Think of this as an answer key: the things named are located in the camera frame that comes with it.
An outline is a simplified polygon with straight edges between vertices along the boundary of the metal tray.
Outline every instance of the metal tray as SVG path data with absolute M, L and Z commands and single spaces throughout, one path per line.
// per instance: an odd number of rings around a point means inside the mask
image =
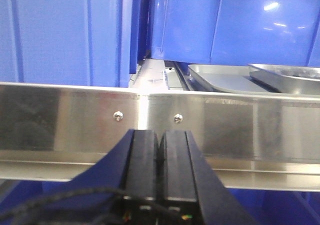
M 250 76 L 281 93 L 320 95 L 320 68 L 249 64 Z
M 189 65 L 191 77 L 206 91 L 235 94 L 269 94 L 266 87 L 252 81 L 247 66 Z

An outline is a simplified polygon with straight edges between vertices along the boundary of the blue crate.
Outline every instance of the blue crate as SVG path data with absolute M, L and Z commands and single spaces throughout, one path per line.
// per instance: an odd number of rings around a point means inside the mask
M 153 0 L 151 57 L 320 66 L 320 0 Z
M 127 87 L 140 0 L 0 0 L 0 81 Z

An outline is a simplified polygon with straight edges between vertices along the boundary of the screw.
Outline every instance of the screw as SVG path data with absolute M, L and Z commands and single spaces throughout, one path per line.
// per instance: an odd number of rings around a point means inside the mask
M 113 114 L 113 118 L 114 120 L 116 120 L 117 122 L 120 122 L 122 119 L 124 119 L 124 114 L 120 111 L 116 111 L 114 114 Z
M 182 123 L 183 119 L 184 119 L 184 117 L 183 117 L 181 114 L 179 114 L 179 113 L 176 114 L 176 115 L 174 115 L 174 122 L 175 122 L 176 124 Z

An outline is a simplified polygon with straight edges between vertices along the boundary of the black plastic part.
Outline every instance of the black plastic part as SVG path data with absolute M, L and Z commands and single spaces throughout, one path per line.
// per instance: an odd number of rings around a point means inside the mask
M 129 194 L 156 200 L 156 156 L 158 141 L 151 130 L 134 132 L 125 189 Z
M 152 130 L 135 130 L 128 162 L 125 189 L 129 194 L 155 201 L 158 140 Z M 156 216 L 149 206 L 129 197 L 125 210 L 131 212 L 131 225 L 154 225 Z
M 165 205 L 179 208 L 182 214 L 193 214 L 197 210 L 197 195 L 186 134 L 183 131 L 167 131 L 160 147 L 164 152 Z
M 206 225 L 258 225 L 235 197 L 224 187 L 192 136 L 186 134 L 196 192 L 202 219 Z

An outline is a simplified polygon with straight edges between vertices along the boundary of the metal frame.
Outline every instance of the metal frame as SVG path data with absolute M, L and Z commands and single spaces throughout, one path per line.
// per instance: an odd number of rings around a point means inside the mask
M 320 96 L 0 83 L 0 109 L 1 178 L 67 181 L 128 129 L 176 129 L 227 187 L 320 191 Z

